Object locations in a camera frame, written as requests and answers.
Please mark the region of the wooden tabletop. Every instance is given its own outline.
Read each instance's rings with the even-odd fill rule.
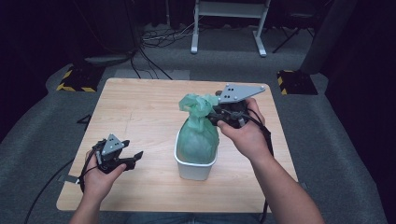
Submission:
[[[111,78],[93,112],[90,125],[70,175],[79,176],[87,151],[99,140],[114,133],[121,141],[130,140],[120,157],[144,151],[132,171],[124,172],[102,202],[103,211],[224,212],[260,213],[262,190],[252,167],[219,130],[218,159],[205,181],[179,176],[174,148],[177,132],[188,112],[179,111],[178,102],[187,93],[204,95],[222,91],[225,82],[175,81]],[[297,181],[288,145],[269,87],[255,95],[266,127],[272,133],[275,157]],[[59,196],[60,210],[76,210],[82,197],[78,185],[66,182]]]

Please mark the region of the gray carpet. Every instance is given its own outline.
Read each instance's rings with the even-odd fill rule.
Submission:
[[[324,95],[327,79],[311,76],[319,95],[281,95],[276,72],[298,69],[312,37],[301,31],[276,54],[286,38],[270,30],[262,36],[268,56],[256,50],[251,28],[206,30],[196,55],[191,37],[162,49],[145,49],[152,61],[175,79],[260,82],[270,86],[301,182],[318,204],[327,223],[387,223],[376,186]],[[155,77],[137,54],[134,64],[143,78]],[[0,145],[0,223],[22,223],[37,193],[49,178],[73,159],[84,134],[77,120],[92,114],[110,77],[136,77],[129,63],[108,67],[98,92],[56,91],[69,65],[51,76],[49,94],[33,106]],[[70,166],[64,169],[66,174]],[[29,223],[66,223],[72,216],[56,208],[62,183],[52,181],[39,198]],[[101,223],[123,223],[126,213],[102,212]],[[270,215],[266,223],[275,223]]]

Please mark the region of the white plastic bin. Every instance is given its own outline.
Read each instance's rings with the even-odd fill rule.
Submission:
[[[218,152],[216,151],[215,159],[209,164],[184,162],[179,160],[177,157],[177,139],[178,139],[178,133],[175,143],[175,159],[177,161],[178,172],[180,174],[180,177],[191,180],[206,180],[209,177],[209,173],[210,170],[212,169],[212,165],[216,162],[216,159],[218,158]]]

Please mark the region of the wire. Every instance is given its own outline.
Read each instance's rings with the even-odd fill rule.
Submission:
[[[138,68],[136,68],[136,70],[137,70],[137,71],[141,71],[141,72],[146,72],[146,73],[149,74],[149,76],[150,76],[152,79],[154,79],[153,75],[152,75],[148,70],[138,69]]]
[[[137,69],[134,67],[134,57],[131,58],[131,66],[132,66],[132,68],[134,69],[134,71],[136,72],[137,76],[138,76],[139,78],[142,78],[142,77],[139,75],[139,73],[137,72]]]
[[[81,170],[81,175],[78,177],[79,180],[79,186],[81,188],[81,191],[84,193],[84,189],[85,189],[85,181],[84,181],[84,175],[87,174],[87,166],[88,163],[90,163],[90,160],[92,158],[92,155],[97,151],[98,147],[97,145],[95,147],[92,147],[92,150],[90,152],[90,155],[88,156],[87,160],[85,160],[84,166],[82,167]]]
[[[259,117],[259,115],[256,113],[256,111],[254,111],[254,110],[252,110],[252,109],[247,109],[248,111],[250,111],[250,112],[252,112],[254,115],[256,115],[256,118],[259,120],[259,122],[260,122],[260,124],[261,125],[264,125],[263,123],[262,123],[262,119],[260,119],[260,117]]]
[[[195,24],[195,22],[193,22],[192,24],[188,25],[187,27],[185,27],[184,29],[182,29],[180,31],[174,31],[173,33],[170,33],[170,34],[167,34],[167,32],[170,29],[157,30],[157,31],[165,30],[165,32],[163,32],[160,35],[157,35],[157,31],[147,31],[147,32],[145,32],[142,35],[142,45],[144,47],[147,47],[147,48],[164,48],[164,47],[167,47],[167,46],[169,46],[171,44],[174,44],[176,41],[185,38],[188,35],[192,35],[193,32],[191,31],[191,29],[189,30],[189,28],[192,27],[194,24]],[[158,42],[156,44],[149,43],[149,42],[152,42],[154,40],[157,40]],[[162,45],[162,43],[164,43],[165,41],[169,41],[170,43]]]
[[[271,141],[271,133],[270,131],[268,131],[268,129],[264,126],[264,124],[262,123],[262,120],[260,119],[259,115],[256,113],[256,111],[253,111],[252,109],[247,109],[248,111],[253,112],[253,114],[257,117],[258,120],[254,119],[253,117],[251,117],[250,115],[246,115],[246,114],[241,114],[240,116],[242,118],[248,119],[253,121],[255,124],[257,124],[260,127],[260,130],[262,131],[262,134],[264,135],[264,139],[267,142],[268,145],[268,149],[271,153],[272,156],[274,156],[274,150],[273,150],[273,146],[272,146],[272,141]],[[224,111],[227,114],[233,115],[233,112],[226,110],[226,109],[221,109],[221,111]],[[262,209],[262,217],[260,218],[260,223],[264,223],[266,217],[267,217],[267,210],[268,210],[268,202],[265,199],[264,201],[264,207]]]
[[[125,53],[125,52],[119,52],[116,51],[114,49],[108,48],[107,46],[105,46],[102,41],[99,39],[99,37],[95,34],[95,32],[93,31],[93,29],[91,28],[90,23],[88,22],[87,18],[84,16],[84,13],[82,13],[81,9],[79,8],[78,4],[76,3],[75,0],[73,0],[73,4],[76,6],[79,15],[82,17],[82,19],[84,20],[85,24],[87,25],[88,29],[91,31],[93,37],[96,39],[96,41],[102,46],[102,48],[110,51],[111,53]]]
[[[140,53],[142,54],[143,58],[146,59],[149,63],[152,63],[154,66],[156,66],[158,69],[160,69],[169,79],[173,80],[171,77],[169,77],[169,75],[167,73],[165,73],[161,67],[159,67],[157,64],[155,64],[146,54],[145,52],[142,50],[142,48],[139,48]]]
[[[110,60],[110,61],[104,61],[104,62],[89,62],[93,67],[109,67],[113,66],[116,64],[120,63],[125,63],[128,60],[130,60],[133,57],[133,54],[126,54],[124,58],[121,59],[115,59],[115,60]]]
[[[157,75],[157,72],[155,72],[155,70],[151,67],[151,64],[150,64],[150,63],[148,63],[148,66],[149,66],[149,67],[151,68],[151,70],[154,72],[154,74],[155,74],[155,76],[157,77],[157,79],[159,79],[159,78],[158,78],[158,75]]]
[[[33,208],[35,207],[35,204],[38,201],[38,198],[41,196],[41,194],[44,192],[44,190],[46,189],[46,187],[50,184],[50,182],[53,180],[53,178],[55,178],[56,175],[58,175],[63,169],[64,167],[66,167],[67,165],[69,165],[70,163],[73,162],[74,159],[68,161],[64,166],[62,166],[50,179],[49,181],[47,181],[46,185],[40,190],[40,192],[37,194],[37,196],[35,197],[35,200],[33,201],[32,205],[30,206],[29,212],[26,215],[25,221],[24,223],[26,224],[29,221],[29,216],[33,211]]]
[[[93,166],[92,168],[90,168],[89,170],[87,170],[87,171],[84,173],[84,175],[86,175],[89,171],[91,171],[91,170],[93,170],[93,169],[95,169],[95,168],[98,168],[98,166]]]
[[[131,18],[131,15],[129,15],[129,6],[127,5],[126,0],[124,0],[123,3],[126,8],[126,15],[127,15],[128,24],[129,24],[128,27],[129,27],[129,31],[131,32],[131,35],[132,35],[132,42],[134,43],[134,51],[135,51],[137,49],[137,43],[134,41],[134,29],[132,29],[132,27],[131,27],[132,18]]]

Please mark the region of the tied plastic bag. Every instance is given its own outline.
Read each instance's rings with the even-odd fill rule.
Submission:
[[[219,133],[206,115],[219,103],[217,96],[187,94],[179,103],[182,111],[188,111],[189,117],[184,122],[177,139],[177,157],[179,160],[209,164],[218,150]]]

